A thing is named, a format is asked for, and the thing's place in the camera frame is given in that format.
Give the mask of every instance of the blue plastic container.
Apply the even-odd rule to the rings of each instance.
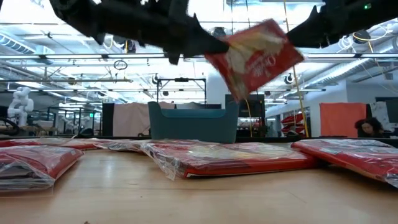
[[[234,143],[238,127],[237,103],[226,109],[161,109],[149,102],[152,139],[196,139],[208,142]]]

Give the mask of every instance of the yellow pole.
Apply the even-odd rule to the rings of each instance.
[[[289,31],[289,22],[287,20],[286,0],[284,0],[284,8],[285,8],[285,16],[286,16],[286,28],[287,28],[287,32],[288,32]],[[305,115],[305,112],[304,112],[304,104],[303,104],[302,94],[300,92],[300,86],[299,86],[299,81],[297,79],[295,66],[293,66],[293,75],[294,75],[294,81],[295,81],[296,87],[297,87],[298,99],[300,100],[301,114],[303,115],[303,120],[304,120],[305,136],[308,138],[309,135],[308,135],[308,126],[307,126],[307,116]]]

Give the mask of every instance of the red packaging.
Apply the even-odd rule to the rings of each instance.
[[[398,149],[375,140],[309,139],[295,142],[301,152],[398,187]]]
[[[151,139],[130,140],[130,139],[122,139],[122,140],[109,140],[107,142],[101,142],[101,143],[96,144],[96,146],[100,149],[109,149],[112,151],[143,153],[143,151],[141,150],[142,146],[147,143],[191,145],[196,142],[198,142],[198,141],[197,140],[151,140]]]
[[[172,180],[177,177],[243,175],[283,170],[306,169],[317,160],[279,146],[264,143],[156,144],[143,145],[142,150]]]
[[[205,55],[221,73],[235,100],[245,99],[284,71],[304,60],[275,20],[228,36],[225,54]]]
[[[0,148],[0,191],[51,188],[84,153],[53,146]]]
[[[35,139],[11,139],[0,141],[0,147],[10,146],[60,146],[72,147],[79,150],[97,149],[99,142],[107,142],[107,139],[70,139],[70,138],[35,138]]]

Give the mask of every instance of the table surface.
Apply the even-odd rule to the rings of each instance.
[[[167,179],[146,156],[89,151],[52,196],[0,198],[0,223],[397,223],[398,189],[338,167]]]

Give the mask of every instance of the black robotic arm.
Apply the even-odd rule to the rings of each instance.
[[[318,12],[287,33],[296,47],[322,48],[343,36],[396,18],[397,0],[323,0]],[[226,52],[228,44],[211,36],[196,16],[187,15],[189,0],[50,0],[55,14],[102,44],[106,33],[163,48],[170,63]]]

